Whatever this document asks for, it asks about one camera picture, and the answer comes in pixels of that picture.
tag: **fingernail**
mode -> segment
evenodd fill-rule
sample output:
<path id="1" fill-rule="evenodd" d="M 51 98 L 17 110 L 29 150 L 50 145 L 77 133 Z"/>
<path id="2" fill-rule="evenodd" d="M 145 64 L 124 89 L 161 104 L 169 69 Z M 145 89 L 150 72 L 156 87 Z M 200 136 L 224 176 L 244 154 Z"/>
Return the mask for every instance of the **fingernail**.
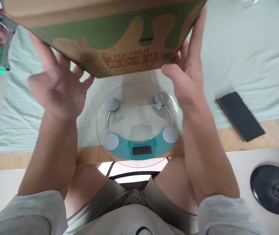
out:
<path id="1" fill-rule="evenodd" d="M 167 64 L 163 65 L 163 66 L 161 67 L 161 71 L 163 71 L 167 66 L 168 66 Z"/>
<path id="2" fill-rule="evenodd" d="M 54 81 L 58 79 L 58 74 L 55 70 L 48 70 L 47 74 Z"/>

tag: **round glass scale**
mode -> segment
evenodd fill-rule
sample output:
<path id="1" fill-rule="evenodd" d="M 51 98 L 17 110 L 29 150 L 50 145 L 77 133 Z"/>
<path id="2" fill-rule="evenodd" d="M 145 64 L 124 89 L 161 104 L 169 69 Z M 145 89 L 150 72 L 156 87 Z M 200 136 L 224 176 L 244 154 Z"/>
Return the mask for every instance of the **round glass scale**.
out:
<path id="1" fill-rule="evenodd" d="M 152 83 L 132 82 L 106 97 L 97 114 L 96 129 L 101 146 L 114 161 L 147 167 L 172 152 L 181 135 L 182 116 L 178 104 L 164 89 Z"/>

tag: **gray shirt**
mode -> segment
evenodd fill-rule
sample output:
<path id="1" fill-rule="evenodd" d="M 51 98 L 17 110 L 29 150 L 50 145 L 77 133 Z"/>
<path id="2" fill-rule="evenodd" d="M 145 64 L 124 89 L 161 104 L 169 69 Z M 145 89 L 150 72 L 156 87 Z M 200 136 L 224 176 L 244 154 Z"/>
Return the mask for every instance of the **gray shirt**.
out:
<path id="1" fill-rule="evenodd" d="M 198 210 L 199 235 L 266 234 L 242 198 L 215 195 L 204 199 Z M 0 213 L 0 234 L 55 235 L 68 227 L 62 196 L 55 190 L 15 196 Z M 131 204 L 84 225 L 75 235 L 169 234 L 183 232 L 165 223 L 148 208 Z"/>

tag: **wooden table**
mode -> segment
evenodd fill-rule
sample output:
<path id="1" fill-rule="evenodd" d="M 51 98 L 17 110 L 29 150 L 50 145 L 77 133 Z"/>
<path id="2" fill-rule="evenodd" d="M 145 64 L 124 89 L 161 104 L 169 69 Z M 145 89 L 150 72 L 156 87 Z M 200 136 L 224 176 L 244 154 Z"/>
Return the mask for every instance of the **wooden table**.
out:
<path id="1" fill-rule="evenodd" d="M 279 118 L 261 122 L 266 134 L 249 143 L 243 142 L 232 127 L 218 129 L 225 152 L 248 149 L 264 149 L 279 147 Z M 182 137 L 177 141 L 170 157 L 183 156 Z M 27 168 L 31 152 L 0 153 L 0 170 Z M 101 146 L 79 148 L 79 163 L 99 163 L 114 161 Z"/>

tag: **phone screen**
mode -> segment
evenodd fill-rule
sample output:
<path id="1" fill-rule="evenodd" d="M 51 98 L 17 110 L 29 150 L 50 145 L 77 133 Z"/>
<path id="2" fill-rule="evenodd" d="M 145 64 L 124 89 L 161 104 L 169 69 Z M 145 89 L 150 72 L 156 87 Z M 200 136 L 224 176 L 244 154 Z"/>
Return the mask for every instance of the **phone screen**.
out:
<path id="1" fill-rule="evenodd" d="M 217 99 L 217 103 L 245 142 L 265 134 L 237 92 Z"/>

